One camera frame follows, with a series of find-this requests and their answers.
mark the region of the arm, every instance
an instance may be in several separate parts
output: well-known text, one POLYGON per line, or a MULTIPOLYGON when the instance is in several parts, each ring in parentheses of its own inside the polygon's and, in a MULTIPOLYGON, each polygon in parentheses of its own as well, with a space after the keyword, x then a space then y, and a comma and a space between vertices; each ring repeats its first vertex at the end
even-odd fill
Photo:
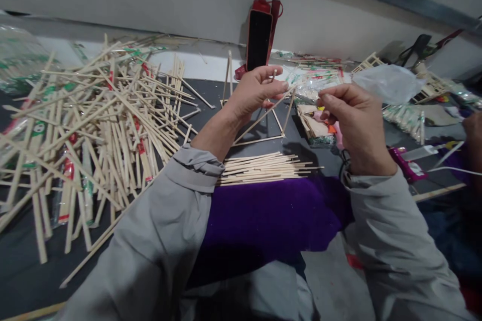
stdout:
MULTIPOLYGON (((482 173, 482 112, 474 113, 463 121, 463 127, 467 134, 468 153, 470 156, 471 170, 482 173)), ((473 176, 473 185, 479 195, 482 196, 482 182, 480 176, 473 176)))
POLYGON ((350 152, 343 182, 377 319, 471 319, 457 278, 388 154, 381 104, 356 85, 329 88, 320 97, 350 152))
POLYGON ((246 73, 228 104, 173 155, 126 212, 85 282, 57 316, 62 320, 172 319, 206 232, 220 163, 239 128, 266 98, 286 87, 262 80, 281 67, 246 73))

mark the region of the pile of chopsticks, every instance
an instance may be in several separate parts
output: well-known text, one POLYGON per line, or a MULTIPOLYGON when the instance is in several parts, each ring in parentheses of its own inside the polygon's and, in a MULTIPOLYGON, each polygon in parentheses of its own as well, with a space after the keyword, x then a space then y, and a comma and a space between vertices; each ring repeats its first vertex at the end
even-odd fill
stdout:
POLYGON ((200 109, 184 87, 206 101, 183 79, 179 59, 168 73, 148 62, 163 49, 149 39, 105 43, 85 66, 62 72, 49 70, 52 54, 22 108, 4 106, 15 122, 0 134, 0 184, 10 187, 0 202, 0 232, 32 202, 41 263, 62 224, 65 253, 80 233, 87 251, 97 250, 111 234, 92 243, 105 206, 114 226, 160 173, 159 162, 197 134, 186 119, 200 109), (194 110, 180 116, 182 104, 194 110))
POLYGON ((228 158, 224 162, 225 171, 219 177, 217 186, 232 186, 250 183, 281 181, 290 178, 305 178, 313 170, 324 167, 308 167, 313 162, 301 162, 297 155, 282 155, 280 152, 228 158))

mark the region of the finger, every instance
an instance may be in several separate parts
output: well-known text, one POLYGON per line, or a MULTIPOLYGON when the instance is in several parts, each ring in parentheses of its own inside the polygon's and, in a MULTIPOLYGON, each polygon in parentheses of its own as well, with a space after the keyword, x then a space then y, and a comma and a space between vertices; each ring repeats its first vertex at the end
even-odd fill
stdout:
POLYGON ((329 118, 333 115, 337 119, 344 121, 345 119, 349 119, 350 114, 353 113, 353 108, 351 106, 331 94, 324 94, 321 100, 325 109, 330 112, 329 118))
POLYGON ((328 116, 328 124, 329 125, 334 125, 338 121, 338 118, 335 117, 333 114, 330 114, 328 116))
POLYGON ((321 120, 327 120, 330 117, 330 111, 328 109, 325 109, 323 113, 321 114, 320 119, 321 120))
POLYGON ((335 87, 323 89, 318 93, 318 96, 321 99, 321 104, 323 104, 323 95, 330 94, 338 99, 344 100, 347 104, 351 106, 355 106, 357 104, 369 101, 372 99, 372 96, 360 86, 351 83, 351 84, 341 84, 335 87))
POLYGON ((280 82, 279 80, 275 80, 270 84, 263 84, 261 86, 263 98, 272 99, 278 95, 282 95, 288 90, 288 86, 287 82, 280 82))
POLYGON ((273 106, 274 104, 270 102, 269 100, 265 100, 263 104, 261 105, 261 108, 263 109, 269 109, 273 106))
POLYGON ((252 74, 261 83, 263 80, 269 77, 272 77, 273 74, 275 73, 275 70, 276 70, 276 75, 280 75, 283 73, 283 67, 281 66, 265 65, 265 66, 257 67, 247 74, 252 74))
POLYGON ((278 95, 275 95, 274 97, 271 97, 270 99, 273 99, 273 100, 280 100, 281 98, 283 98, 284 94, 278 94, 278 95))

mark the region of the smartphone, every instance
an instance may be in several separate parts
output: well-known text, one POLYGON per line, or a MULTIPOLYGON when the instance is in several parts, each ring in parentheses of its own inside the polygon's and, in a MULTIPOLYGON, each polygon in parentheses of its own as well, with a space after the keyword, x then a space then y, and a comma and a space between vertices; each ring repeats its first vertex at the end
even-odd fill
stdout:
POLYGON ((271 26, 273 16, 258 10, 250 11, 246 68, 248 71, 266 65, 269 58, 271 26))

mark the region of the purple fabric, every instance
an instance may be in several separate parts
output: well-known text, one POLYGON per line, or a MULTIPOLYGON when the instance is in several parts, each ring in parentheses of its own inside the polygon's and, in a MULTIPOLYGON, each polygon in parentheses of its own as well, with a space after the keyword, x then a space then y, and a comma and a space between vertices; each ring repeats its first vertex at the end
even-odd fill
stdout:
POLYGON ((256 270, 300 251, 324 251, 353 221, 338 178, 218 187, 188 287, 256 270))
MULTIPOLYGON (((448 149, 442 148, 442 149, 439 149, 438 152, 439 152, 438 153, 439 158, 442 158, 444 155, 448 153, 448 149)), ((460 148, 460 151, 456 151, 455 153, 453 153, 439 167, 445 166, 445 167, 453 167, 453 168, 470 170, 470 165, 469 165, 469 162, 467 161, 468 159, 469 159, 468 148, 466 144, 464 144, 460 148)), ((465 183, 469 187, 472 185, 472 176, 469 173, 459 172, 454 170, 450 170, 450 171, 452 172, 454 177, 456 177, 459 181, 465 183)))

